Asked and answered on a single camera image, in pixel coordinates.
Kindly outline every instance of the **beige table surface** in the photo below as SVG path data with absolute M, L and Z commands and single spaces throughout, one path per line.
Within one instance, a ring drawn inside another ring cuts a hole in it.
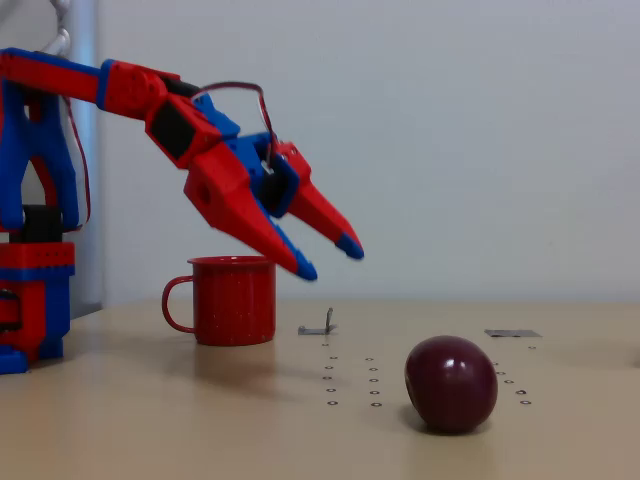
M 329 306 L 329 346 L 297 335 Z M 188 301 L 171 308 L 190 317 Z M 409 406 L 406 355 L 437 334 L 473 340 L 506 373 L 473 435 L 425 433 Z M 213 348 L 153 301 L 75 320 L 65 346 L 61 362 L 0 377 L 2 479 L 640 477 L 640 306 L 281 302 L 274 342 Z

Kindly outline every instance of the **red apple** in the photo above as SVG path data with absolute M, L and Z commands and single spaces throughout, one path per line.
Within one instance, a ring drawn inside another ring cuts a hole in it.
M 439 336 L 416 345 L 405 365 L 411 403 L 427 427 L 465 433 L 484 422 L 496 404 L 493 365 L 473 342 Z

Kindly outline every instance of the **red wire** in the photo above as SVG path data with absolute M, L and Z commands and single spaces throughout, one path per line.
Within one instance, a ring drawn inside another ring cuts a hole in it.
M 209 85 L 205 85 L 198 92 L 191 97 L 191 100 L 196 99 L 200 95 L 205 92 L 210 92 L 213 90 L 222 90 L 225 88 L 240 88 L 243 90 L 253 90 L 258 94 L 258 102 L 260 102 L 260 111 L 262 112 L 262 119 L 264 120 L 264 125 L 267 127 L 269 131 L 269 136 L 271 138 L 271 143 L 269 144 L 269 151 L 267 152 L 267 163 L 271 160 L 271 155 L 276 151 L 276 134 L 273 131 L 273 127 L 271 126 L 271 118 L 269 118 L 269 112 L 267 111 L 267 105 L 264 101 L 264 90 L 257 83 L 250 82 L 236 82 L 236 81 L 228 81 L 228 82 L 216 82 L 210 83 Z
M 73 118 L 73 112 L 71 111 L 71 100 L 69 97 L 62 97 L 65 105 L 67 106 L 67 112 L 69 113 L 69 120 L 71 121 L 71 129 L 73 130 L 73 136 L 76 139 L 76 143 L 78 144 L 78 149 L 80 150 L 80 156 L 82 157 L 82 167 L 84 168 L 84 194 L 87 202 L 87 220 L 85 221 L 85 225 L 89 223 L 89 218 L 91 218 L 91 191 L 89 190 L 89 169 L 87 168 L 87 157 L 84 154 L 84 148 L 82 148 L 82 142 L 80 141 L 80 135 L 78 134 L 78 128 L 76 127 L 76 121 Z M 80 230 L 82 225 L 78 226 L 74 230 Z

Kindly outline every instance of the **small hole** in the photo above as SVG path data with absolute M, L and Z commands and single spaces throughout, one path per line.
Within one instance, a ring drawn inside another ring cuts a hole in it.
M 198 187 L 198 197 L 200 198 L 200 201 L 202 203 L 204 203 L 205 205 L 209 205 L 209 202 L 211 201 L 211 195 L 209 194 L 209 189 L 206 185 L 202 184 Z

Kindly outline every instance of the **red mug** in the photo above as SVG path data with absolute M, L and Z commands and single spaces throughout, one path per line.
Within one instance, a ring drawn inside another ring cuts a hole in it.
M 162 313 L 198 343 L 255 345 L 273 339 L 276 329 L 275 265 L 264 257 L 192 258 L 193 275 L 176 277 L 162 292 Z M 167 305 L 171 289 L 193 282 L 193 328 L 176 323 Z

